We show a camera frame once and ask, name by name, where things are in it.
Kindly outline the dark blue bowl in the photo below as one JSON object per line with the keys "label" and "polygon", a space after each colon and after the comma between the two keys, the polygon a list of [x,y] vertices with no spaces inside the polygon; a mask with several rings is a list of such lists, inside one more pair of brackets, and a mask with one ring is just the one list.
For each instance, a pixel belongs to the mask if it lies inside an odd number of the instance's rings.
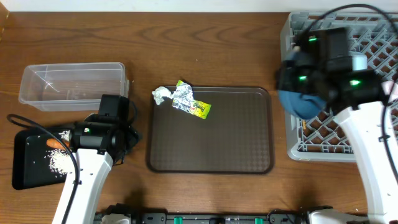
{"label": "dark blue bowl", "polygon": [[326,107],[326,101],[317,95],[310,80],[316,71],[309,54],[293,49],[275,75],[280,103],[287,112],[298,118],[314,118]]}

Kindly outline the pile of white rice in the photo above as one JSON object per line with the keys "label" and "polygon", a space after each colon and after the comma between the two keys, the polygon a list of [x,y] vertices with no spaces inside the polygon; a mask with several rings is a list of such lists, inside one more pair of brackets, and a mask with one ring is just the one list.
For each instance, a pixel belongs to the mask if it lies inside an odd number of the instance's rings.
{"label": "pile of white rice", "polygon": [[56,178],[63,177],[72,171],[73,164],[66,150],[51,148],[47,150],[45,159],[49,159],[49,169]]}

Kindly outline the orange carrot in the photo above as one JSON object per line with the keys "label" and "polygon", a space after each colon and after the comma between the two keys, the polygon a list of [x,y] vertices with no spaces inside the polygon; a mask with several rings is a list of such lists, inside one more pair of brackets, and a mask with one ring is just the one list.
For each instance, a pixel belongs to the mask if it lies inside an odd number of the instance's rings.
{"label": "orange carrot", "polygon": [[62,144],[61,144],[61,143],[60,143],[59,141],[57,141],[56,139],[51,138],[51,139],[48,139],[48,140],[47,140],[46,145],[48,145],[49,147],[54,148],[54,149],[62,149],[62,150],[65,150],[65,147],[64,147],[64,146],[69,146],[69,142],[66,141],[66,140],[63,140],[63,141],[62,141]]}

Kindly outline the white tissue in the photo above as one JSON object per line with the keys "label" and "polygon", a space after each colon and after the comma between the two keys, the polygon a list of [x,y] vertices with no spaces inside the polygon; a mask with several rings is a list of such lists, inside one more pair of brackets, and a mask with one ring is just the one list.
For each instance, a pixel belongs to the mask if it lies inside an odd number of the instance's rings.
{"label": "white tissue", "polygon": [[164,98],[173,98],[172,92],[164,86],[156,88],[154,91],[152,91],[152,95],[154,97],[156,105],[160,105],[162,102],[164,102]]}

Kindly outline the pink cup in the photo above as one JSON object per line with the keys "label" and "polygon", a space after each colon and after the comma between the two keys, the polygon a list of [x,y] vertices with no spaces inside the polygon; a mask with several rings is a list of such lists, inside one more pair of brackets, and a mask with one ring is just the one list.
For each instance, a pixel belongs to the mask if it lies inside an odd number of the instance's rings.
{"label": "pink cup", "polygon": [[382,83],[382,88],[384,90],[384,93],[388,97],[389,103],[397,99],[398,97],[397,83],[391,80],[385,81]]}

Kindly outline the yellow green snack wrapper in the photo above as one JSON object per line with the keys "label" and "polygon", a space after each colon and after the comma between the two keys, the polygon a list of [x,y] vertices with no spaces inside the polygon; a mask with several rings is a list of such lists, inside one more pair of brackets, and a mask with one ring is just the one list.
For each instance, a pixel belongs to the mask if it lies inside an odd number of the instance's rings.
{"label": "yellow green snack wrapper", "polygon": [[195,115],[201,119],[206,119],[208,113],[210,112],[210,109],[211,109],[210,104],[194,99],[189,114]]}

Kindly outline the light blue bowl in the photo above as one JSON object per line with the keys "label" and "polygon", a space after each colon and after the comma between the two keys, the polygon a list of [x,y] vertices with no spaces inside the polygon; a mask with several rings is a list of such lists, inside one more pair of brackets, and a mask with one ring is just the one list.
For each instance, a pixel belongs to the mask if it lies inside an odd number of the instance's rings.
{"label": "light blue bowl", "polygon": [[368,58],[365,54],[351,52],[353,60],[353,71],[366,70],[368,68]]}

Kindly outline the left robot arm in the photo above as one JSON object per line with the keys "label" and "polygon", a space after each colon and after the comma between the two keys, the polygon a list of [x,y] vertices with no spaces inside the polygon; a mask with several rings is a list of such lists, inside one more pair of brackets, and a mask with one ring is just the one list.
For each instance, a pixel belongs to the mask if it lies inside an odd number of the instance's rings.
{"label": "left robot arm", "polygon": [[104,182],[140,140],[127,115],[92,114],[70,132],[72,168],[53,223],[92,223]]}

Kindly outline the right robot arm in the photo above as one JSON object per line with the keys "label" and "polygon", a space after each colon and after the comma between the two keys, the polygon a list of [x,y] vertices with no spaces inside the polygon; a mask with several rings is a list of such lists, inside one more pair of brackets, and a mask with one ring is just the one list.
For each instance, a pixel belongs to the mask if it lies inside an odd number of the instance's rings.
{"label": "right robot arm", "polygon": [[316,117],[329,107],[353,149],[370,223],[397,221],[397,140],[388,104],[394,86],[382,82],[363,55],[334,59],[326,68],[308,55],[283,60],[279,100],[290,114]]}

